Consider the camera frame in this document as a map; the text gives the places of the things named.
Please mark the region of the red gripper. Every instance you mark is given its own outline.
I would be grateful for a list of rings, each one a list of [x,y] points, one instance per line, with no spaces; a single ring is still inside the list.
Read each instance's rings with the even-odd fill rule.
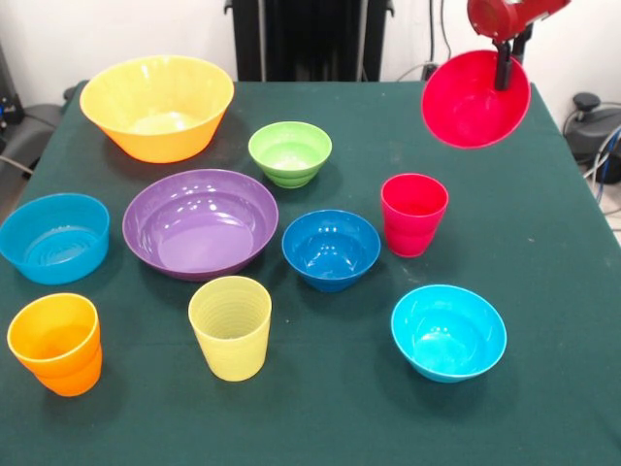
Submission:
[[[513,40],[513,58],[524,61],[526,45],[533,35],[533,22],[554,15],[570,4],[570,0],[469,0],[468,19],[474,31],[492,40]],[[498,57],[495,88],[505,91],[509,87],[512,67],[509,41],[495,44]]]

